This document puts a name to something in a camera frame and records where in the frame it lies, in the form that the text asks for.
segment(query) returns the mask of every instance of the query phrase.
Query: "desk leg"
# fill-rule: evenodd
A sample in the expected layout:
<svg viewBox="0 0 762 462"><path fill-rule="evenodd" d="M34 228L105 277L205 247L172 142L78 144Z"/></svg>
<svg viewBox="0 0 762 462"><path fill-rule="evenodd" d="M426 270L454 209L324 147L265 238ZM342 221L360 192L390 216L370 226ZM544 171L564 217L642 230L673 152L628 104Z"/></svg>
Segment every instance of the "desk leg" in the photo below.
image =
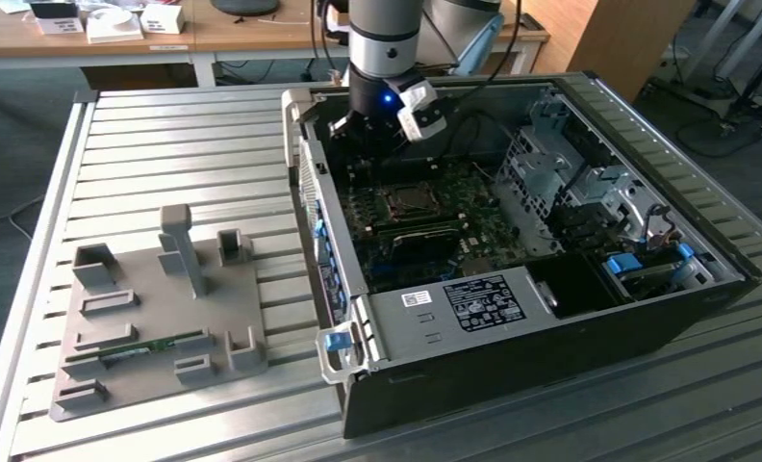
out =
<svg viewBox="0 0 762 462"><path fill-rule="evenodd" d="M200 87L216 86L216 74L213 73L214 53L194 53L192 55L192 68L196 71L196 81Z"/></svg>
<svg viewBox="0 0 762 462"><path fill-rule="evenodd" d="M533 71L540 44L540 41L528 41L521 43L521 46L514 52L514 61L512 62L509 74L529 74Z"/></svg>

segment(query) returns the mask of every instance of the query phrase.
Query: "open computer tower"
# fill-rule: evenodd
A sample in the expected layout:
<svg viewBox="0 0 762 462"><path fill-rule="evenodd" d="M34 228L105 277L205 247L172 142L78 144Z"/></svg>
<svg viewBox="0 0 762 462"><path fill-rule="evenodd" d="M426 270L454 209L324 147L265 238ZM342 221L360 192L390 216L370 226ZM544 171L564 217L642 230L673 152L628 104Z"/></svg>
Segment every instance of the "open computer tower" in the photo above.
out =
<svg viewBox="0 0 762 462"><path fill-rule="evenodd" d="M414 145L334 141L348 91L310 91L289 161L345 438L649 353L760 283L589 76L497 80Z"/></svg>

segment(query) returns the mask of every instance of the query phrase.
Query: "power supply label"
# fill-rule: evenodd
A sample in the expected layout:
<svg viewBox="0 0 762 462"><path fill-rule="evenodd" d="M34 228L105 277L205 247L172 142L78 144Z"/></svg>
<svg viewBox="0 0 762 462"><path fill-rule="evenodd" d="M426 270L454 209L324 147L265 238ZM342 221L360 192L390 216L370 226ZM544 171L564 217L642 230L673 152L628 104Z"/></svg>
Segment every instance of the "power supply label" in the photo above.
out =
<svg viewBox="0 0 762 462"><path fill-rule="evenodd" d="M458 324L466 332L526 318L504 276L444 286Z"/></svg>

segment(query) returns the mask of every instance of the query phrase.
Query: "gray carpet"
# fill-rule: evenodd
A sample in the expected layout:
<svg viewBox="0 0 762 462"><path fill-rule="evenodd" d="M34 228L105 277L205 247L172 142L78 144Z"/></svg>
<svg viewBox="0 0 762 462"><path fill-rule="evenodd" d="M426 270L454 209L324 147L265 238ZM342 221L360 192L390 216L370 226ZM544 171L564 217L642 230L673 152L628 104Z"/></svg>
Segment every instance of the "gray carpet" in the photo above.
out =
<svg viewBox="0 0 762 462"><path fill-rule="evenodd" d="M684 25L677 43L692 48L713 23L710 17L690 19ZM732 39L744 27L733 24L710 53L705 68L697 72L704 83L710 67ZM749 54L736 77L745 78L762 61L762 43ZM249 63L232 71L241 78L264 83L296 82L306 61L277 63L269 73L268 63ZM325 66L318 63L313 75L324 79ZM61 140L70 100L76 90L86 88L86 81L77 69L0 70L0 214L18 203L42 193L52 172L56 149ZM638 102L638 108L654 125L672 136L678 126L708 117L705 111L676 100L668 93L656 92ZM716 153L752 141L753 130L746 127L732 138L721 140L713 124L686 131L685 138L696 149ZM762 140L726 159L697 157L698 163L720 183L762 218ZM20 215L18 221L32 231L38 208ZM0 336L17 287L28 249L28 241L6 221L0 222Z"/></svg>

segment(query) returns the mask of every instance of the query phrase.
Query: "motherboard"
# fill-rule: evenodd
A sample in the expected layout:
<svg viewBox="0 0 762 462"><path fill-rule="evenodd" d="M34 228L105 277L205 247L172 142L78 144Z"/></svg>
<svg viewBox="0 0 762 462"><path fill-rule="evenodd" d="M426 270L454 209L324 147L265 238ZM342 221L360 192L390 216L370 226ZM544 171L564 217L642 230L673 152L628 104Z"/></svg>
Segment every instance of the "motherboard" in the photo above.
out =
<svg viewBox="0 0 762 462"><path fill-rule="evenodd" d="M504 219L477 163L446 164L432 179L350 188L340 195L372 293L518 265L528 252Z"/></svg>

